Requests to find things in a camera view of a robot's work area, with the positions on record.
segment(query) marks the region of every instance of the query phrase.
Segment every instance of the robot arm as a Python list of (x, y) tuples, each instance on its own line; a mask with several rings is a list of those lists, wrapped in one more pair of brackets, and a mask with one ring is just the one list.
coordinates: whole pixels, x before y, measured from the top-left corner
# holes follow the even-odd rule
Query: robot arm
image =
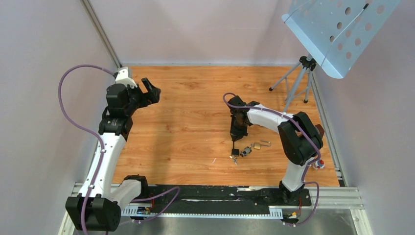
[[(259, 109), (230, 107), (231, 110), (231, 138), (237, 141), (248, 135), (247, 129), (251, 125), (260, 125), (277, 132), (280, 135), (285, 155), (289, 162), (284, 178), (280, 183), (280, 188), (285, 188), (288, 192), (296, 192), (304, 187), (302, 174), (307, 164), (317, 155), (315, 149), (299, 134), (299, 130), (288, 119), (275, 113), (265, 112), (265, 106), (252, 101), (248, 104), (242, 101), (239, 96), (229, 100), (229, 104), (234, 106), (249, 106)], [(300, 127), (306, 132), (313, 143), (320, 149), (323, 146), (322, 137), (324, 130), (320, 125), (314, 126), (308, 115), (300, 112), (296, 115), (285, 114), (298, 122)]]
[(107, 103), (99, 124), (99, 131), (105, 152), (96, 180), (91, 185), (100, 155), (98, 143), (87, 179), (76, 197), (68, 197), (66, 209), (76, 229), (81, 230), (81, 206), (87, 200), (85, 222), (91, 231), (115, 231), (123, 210), (134, 198), (148, 196), (148, 184), (144, 176), (127, 176), (122, 184), (111, 193), (118, 157), (127, 142), (133, 125), (133, 113), (150, 104), (158, 103), (161, 90), (154, 87), (147, 78), (141, 80), (146, 87), (143, 93), (132, 79), (131, 69), (123, 67), (116, 73), (115, 84), (107, 88)]

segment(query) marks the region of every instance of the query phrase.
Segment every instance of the brass padlock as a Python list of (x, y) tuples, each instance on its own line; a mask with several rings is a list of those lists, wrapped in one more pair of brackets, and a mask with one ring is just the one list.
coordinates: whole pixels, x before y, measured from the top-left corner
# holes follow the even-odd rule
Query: brass padlock
[(268, 143), (268, 144), (262, 144), (262, 143), (258, 143), (258, 142), (255, 142), (254, 143), (254, 149), (261, 149), (261, 146), (271, 146), (271, 142), (269, 142), (269, 141), (261, 141), (261, 142), (265, 142), (265, 143)]

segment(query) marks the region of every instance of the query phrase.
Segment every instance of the wooden floor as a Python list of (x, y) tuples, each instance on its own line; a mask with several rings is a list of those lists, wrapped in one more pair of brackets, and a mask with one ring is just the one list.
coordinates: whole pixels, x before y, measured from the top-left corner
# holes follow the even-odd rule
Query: wooden floor
[[(229, 158), (232, 149), (229, 108), (222, 95), (233, 92), (245, 102), (258, 101), (283, 110), (285, 84), (273, 92), (268, 88), (282, 77), (286, 67), (133, 67), (135, 81), (148, 77), (161, 88), (158, 104), (139, 109), (121, 152), (114, 175), (120, 183), (126, 175), (144, 175), (150, 184), (275, 186), (285, 174), (288, 159), (279, 135), (261, 126), (248, 128), (249, 135), (235, 143), (243, 149), (252, 142), (267, 140), (271, 147)], [(289, 77), (291, 84), (299, 70)], [(303, 79), (299, 91), (305, 88)], [(312, 93), (309, 102), (297, 97), (288, 113), (304, 111), (314, 124), (320, 123)], [(326, 167), (310, 169), (306, 180), (321, 186), (339, 186), (327, 142), (321, 150)]]

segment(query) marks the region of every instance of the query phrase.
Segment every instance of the black mounting plate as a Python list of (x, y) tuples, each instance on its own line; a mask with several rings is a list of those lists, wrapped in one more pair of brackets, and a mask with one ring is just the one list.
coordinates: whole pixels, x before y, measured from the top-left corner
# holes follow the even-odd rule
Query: black mounting plate
[[(169, 190), (176, 185), (149, 185), (154, 195)], [(202, 214), (269, 214), (269, 206), (299, 206), (299, 200), (285, 203), (279, 188), (259, 188), (252, 190), (248, 186), (195, 186), (179, 185), (181, 191), (165, 213), (202, 213)], [(171, 192), (155, 200), (151, 212), (160, 212), (173, 198)], [(299, 193), (301, 204), (311, 206), (308, 189)]]

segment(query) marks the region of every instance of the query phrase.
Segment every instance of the gray wall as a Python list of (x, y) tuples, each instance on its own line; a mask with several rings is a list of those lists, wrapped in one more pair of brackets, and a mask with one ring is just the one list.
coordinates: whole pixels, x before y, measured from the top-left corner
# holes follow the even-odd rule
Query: gray wall
[[(77, 0), (0, 1), (0, 32), (0, 234), (56, 234), (96, 143), (61, 114), (59, 79), (77, 64), (114, 65)], [(69, 76), (69, 115), (97, 130), (111, 80), (93, 69)]]
[(316, 72), (343, 173), (376, 235), (414, 234), (414, 12), (402, 0), (346, 78)]
[(293, 64), (306, 53), (282, 22), (290, 0), (91, 0), (128, 64)]

